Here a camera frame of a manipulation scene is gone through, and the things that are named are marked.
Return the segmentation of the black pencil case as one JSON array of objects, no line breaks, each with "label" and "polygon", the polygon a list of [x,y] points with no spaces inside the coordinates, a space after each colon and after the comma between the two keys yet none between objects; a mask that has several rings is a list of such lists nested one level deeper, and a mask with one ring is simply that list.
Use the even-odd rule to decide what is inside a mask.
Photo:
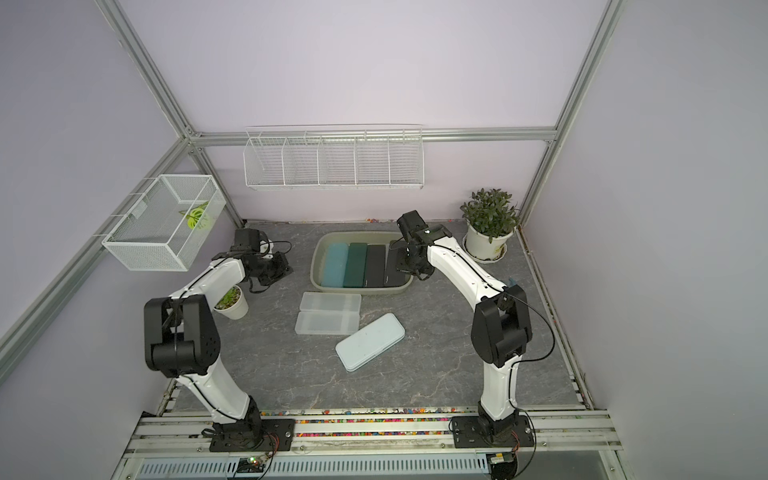
[{"label": "black pencil case", "polygon": [[365,267],[365,288],[383,288],[385,286],[387,247],[368,245]]},{"label": "black pencil case", "polygon": [[384,287],[397,288],[406,285],[410,276],[398,269],[399,249],[390,249],[387,252],[387,259],[384,274]]}]

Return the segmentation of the grey-green plastic storage box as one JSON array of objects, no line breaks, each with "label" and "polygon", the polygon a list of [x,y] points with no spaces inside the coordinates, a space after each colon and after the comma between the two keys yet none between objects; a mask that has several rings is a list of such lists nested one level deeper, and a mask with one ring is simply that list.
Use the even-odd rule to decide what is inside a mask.
[{"label": "grey-green plastic storage box", "polygon": [[[317,243],[312,257],[310,279],[312,285],[321,292],[360,295],[394,295],[403,293],[413,282],[413,278],[398,272],[395,267],[393,244],[400,237],[390,231],[341,231],[324,235]],[[353,243],[366,246],[383,246],[384,285],[371,287],[344,286],[347,271],[349,246]]]}]

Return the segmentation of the dark green pencil case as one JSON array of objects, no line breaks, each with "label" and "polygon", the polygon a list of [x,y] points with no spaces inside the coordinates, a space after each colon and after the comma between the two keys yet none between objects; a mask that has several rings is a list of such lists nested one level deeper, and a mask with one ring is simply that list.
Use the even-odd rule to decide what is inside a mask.
[{"label": "dark green pencil case", "polygon": [[344,288],[362,288],[365,281],[368,245],[365,243],[350,243],[348,247]]}]

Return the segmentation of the teal ribbed pencil case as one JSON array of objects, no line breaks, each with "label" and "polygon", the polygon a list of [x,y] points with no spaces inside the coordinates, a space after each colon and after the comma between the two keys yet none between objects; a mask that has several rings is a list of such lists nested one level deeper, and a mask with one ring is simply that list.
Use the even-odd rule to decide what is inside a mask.
[{"label": "teal ribbed pencil case", "polygon": [[342,288],[349,245],[332,243],[324,257],[321,285],[328,288]]}]

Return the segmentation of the clear pencil case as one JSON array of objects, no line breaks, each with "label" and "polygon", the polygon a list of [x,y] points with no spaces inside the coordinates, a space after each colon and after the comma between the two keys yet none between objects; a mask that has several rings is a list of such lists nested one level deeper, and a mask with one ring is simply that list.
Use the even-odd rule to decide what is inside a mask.
[{"label": "clear pencil case", "polygon": [[301,311],[295,324],[298,335],[351,335],[359,329],[360,316],[354,312]]},{"label": "clear pencil case", "polygon": [[304,292],[300,303],[300,310],[358,313],[361,302],[362,296],[360,294]]}]

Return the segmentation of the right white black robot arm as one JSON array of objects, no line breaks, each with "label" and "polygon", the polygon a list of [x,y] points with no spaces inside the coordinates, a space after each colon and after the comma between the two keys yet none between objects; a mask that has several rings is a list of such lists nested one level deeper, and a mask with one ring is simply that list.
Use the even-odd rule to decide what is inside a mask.
[{"label": "right white black robot arm", "polygon": [[473,308],[472,346],[484,363],[478,424],[486,436],[518,422],[516,383],[533,331],[525,292],[505,285],[466,252],[443,226],[428,226],[408,216],[397,221],[403,244],[396,268],[421,280],[439,271]]}]

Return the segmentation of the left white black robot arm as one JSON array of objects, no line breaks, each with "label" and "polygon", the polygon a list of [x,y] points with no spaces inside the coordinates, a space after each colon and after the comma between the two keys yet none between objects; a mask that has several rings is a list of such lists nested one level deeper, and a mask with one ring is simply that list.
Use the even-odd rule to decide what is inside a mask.
[{"label": "left white black robot arm", "polygon": [[287,256],[221,254],[186,286],[149,300],[143,310],[145,362],[152,371],[184,385],[208,410],[211,436],[261,440],[256,401],[233,380],[221,360],[214,307],[235,286],[255,280],[269,287],[291,273]]}]

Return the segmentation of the light blue pencil case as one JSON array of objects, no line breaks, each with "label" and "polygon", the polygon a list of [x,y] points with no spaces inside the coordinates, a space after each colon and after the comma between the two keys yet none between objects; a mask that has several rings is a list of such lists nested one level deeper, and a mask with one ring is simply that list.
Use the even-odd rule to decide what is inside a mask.
[{"label": "light blue pencil case", "polygon": [[393,313],[387,313],[335,346],[347,372],[354,372],[405,337],[405,328]]}]

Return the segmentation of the small potted succulent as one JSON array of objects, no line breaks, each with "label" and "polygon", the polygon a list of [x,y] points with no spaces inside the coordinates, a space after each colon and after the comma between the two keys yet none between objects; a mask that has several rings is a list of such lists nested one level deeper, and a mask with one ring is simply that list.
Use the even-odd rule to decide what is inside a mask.
[{"label": "small potted succulent", "polygon": [[242,319],[249,310],[242,289],[235,285],[215,305],[214,310],[231,320]]}]

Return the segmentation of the large potted green plant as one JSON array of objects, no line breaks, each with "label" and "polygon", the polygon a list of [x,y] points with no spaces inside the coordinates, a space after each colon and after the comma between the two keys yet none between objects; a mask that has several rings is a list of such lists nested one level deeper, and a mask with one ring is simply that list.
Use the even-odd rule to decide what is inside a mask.
[{"label": "large potted green plant", "polygon": [[460,210],[468,225],[465,250],[478,261],[493,263],[503,256],[519,224],[511,193],[492,188],[474,191]]}]

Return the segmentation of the green leaf toy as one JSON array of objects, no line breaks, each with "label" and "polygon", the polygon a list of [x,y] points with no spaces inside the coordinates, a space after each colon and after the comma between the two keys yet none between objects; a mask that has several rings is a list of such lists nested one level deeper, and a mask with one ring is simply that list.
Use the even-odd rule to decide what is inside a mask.
[{"label": "green leaf toy", "polygon": [[211,220],[207,213],[208,205],[208,202],[204,202],[186,211],[179,211],[191,231],[203,231],[211,228]]}]

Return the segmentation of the white mesh wall basket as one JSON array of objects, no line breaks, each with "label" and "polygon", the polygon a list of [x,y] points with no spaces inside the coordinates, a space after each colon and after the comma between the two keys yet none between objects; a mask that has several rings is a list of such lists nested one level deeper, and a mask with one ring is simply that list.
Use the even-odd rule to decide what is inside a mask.
[{"label": "white mesh wall basket", "polygon": [[[191,231],[179,211],[204,202],[209,203],[211,228]],[[212,176],[163,174],[140,194],[102,245],[130,271],[187,271],[225,206]]]}]

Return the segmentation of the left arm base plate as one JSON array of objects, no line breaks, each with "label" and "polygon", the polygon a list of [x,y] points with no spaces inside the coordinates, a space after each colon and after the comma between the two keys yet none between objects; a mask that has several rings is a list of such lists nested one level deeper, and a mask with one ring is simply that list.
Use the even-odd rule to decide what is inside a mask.
[{"label": "left arm base plate", "polygon": [[281,452],[291,449],[296,423],[293,419],[262,419],[256,426],[245,421],[213,424],[209,451]]}]

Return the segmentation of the aluminium rail frame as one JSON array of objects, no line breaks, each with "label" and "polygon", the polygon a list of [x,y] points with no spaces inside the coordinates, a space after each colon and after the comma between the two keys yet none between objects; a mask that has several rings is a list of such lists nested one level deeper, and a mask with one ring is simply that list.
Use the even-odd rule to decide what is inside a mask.
[{"label": "aluminium rail frame", "polygon": [[484,475],[516,462],[531,473],[548,453],[594,452],[609,479],[633,474],[610,415],[601,410],[531,410],[534,445],[458,449],[448,431],[467,408],[271,412],[293,419],[291,449],[281,452],[210,452],[209,417],[197,412],[140,419],[113,473],[115,479],[277,479],[335,475]]}]

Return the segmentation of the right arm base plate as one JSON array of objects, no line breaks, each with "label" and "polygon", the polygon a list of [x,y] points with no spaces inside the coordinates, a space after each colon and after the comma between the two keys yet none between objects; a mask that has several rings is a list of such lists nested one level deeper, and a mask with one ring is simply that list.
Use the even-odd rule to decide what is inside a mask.
[{"label": "right arm base plate", "polygon": [[449,420],[448,431],[454,447],[458,449],[488,447],[517,450],[534,445],[535,429],[522,415],[496,423],[480,415],[456,416]]}]

